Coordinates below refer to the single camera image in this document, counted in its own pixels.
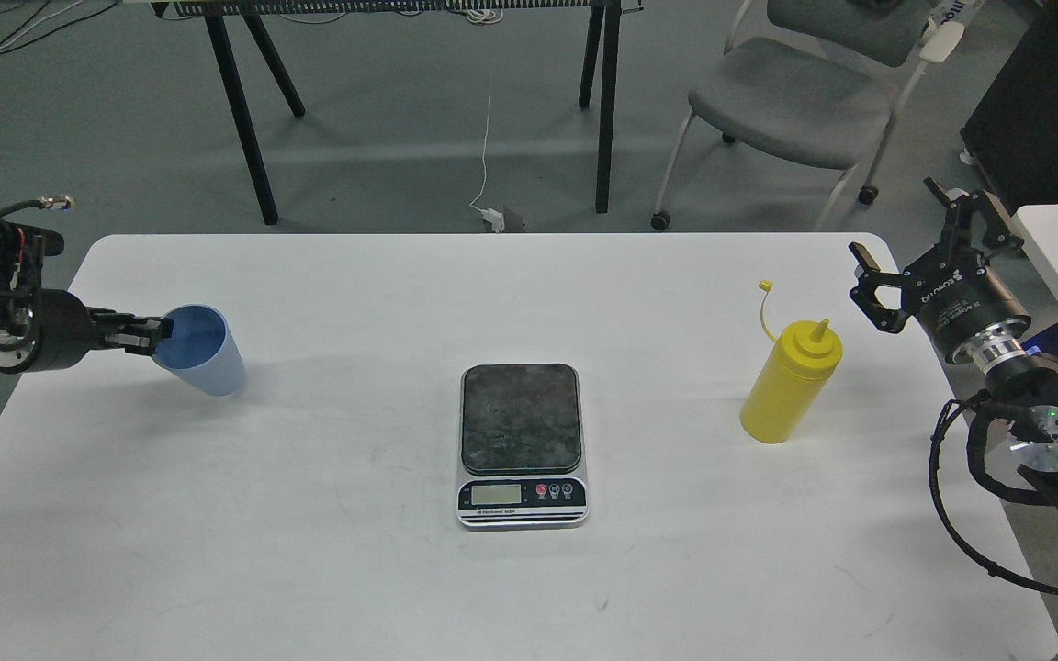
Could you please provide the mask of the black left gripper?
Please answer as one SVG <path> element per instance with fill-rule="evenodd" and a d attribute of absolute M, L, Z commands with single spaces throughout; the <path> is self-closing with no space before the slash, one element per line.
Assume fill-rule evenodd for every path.
<path fill-rule="evenodd" d="M 102 336 L 97 339 L 96 330 Z M 174 334 L 168 317 L 136 317 L 112 309 L 91 309 L 66 290 L 43 289 L 39 306 L 12 308 L 0 319 L 0 373 L 60 371 L 89 352 L 122 350 L 156 355 L 161 335 Z"/>

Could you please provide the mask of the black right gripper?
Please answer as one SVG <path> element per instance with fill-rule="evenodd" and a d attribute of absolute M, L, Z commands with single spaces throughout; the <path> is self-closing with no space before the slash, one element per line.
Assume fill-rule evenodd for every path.
<path fill-rule="evenodd" d="M 988 268 L 998 256 L 1023 250 L 1025 241 L 995 194 L 948 189 L 933 177 L 925 177 L 924 186 L 945 210 L 935 246 L 902 274 L 891 274 L 863 243 L 850 242 L 857 263 L 850 298 L 878 331 L 899 334 L 908 319 L 917 319 L 945 363 L 969 364 L 973 359 L 964 346 L 975 335 L 1000 328 L 1019 338 L 1030 327 L 1028 311 Z M 882 288 L 899 290 L 899 308 L 884 306 Z"/>

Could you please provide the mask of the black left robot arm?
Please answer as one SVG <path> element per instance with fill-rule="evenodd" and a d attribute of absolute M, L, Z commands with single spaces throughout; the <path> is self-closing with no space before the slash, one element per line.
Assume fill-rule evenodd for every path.
<path fill-rule="evenodd" d="M 135 317 L 88 307 L 67 290 L 45 288 L 45 258 L 63 252 L 63 236 L 8 215 L 29 208 L 70 210 L 74 197 L 38 196 L 0 208 L 0 373 L 63 371 L 92 351 L 152 357 L 174 336 L 169 317 Z"/>

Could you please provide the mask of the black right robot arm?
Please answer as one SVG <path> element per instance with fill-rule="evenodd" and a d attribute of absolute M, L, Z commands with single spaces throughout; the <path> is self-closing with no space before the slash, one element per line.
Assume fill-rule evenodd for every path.
<path fill-rule="evenodd" d="M 1023 247 L 1002 201 L 945 188 L 932 177 L 924 184 L 944 209 L 940 239 L 898 274 L 882 271 L 853 242 L 857 282 L 850 297 L 877 330 L 899 333 L 915 319 L 945 363 L 973 364 L 983 374 L 979 392 L 949 401 L 940 414 L 929 447 L 929 494 L 948 535 L 988 574 L 1058 596 L 1058 587 L 1021 577 L 965 541 L 938 485 L 946 432 L 970 411 L 966 464 L 977 484 L 1013 504 L 1058 510 L 1058 323 L 1028 336 L 1030 314 L 992 272 L 995 256 Z"/>

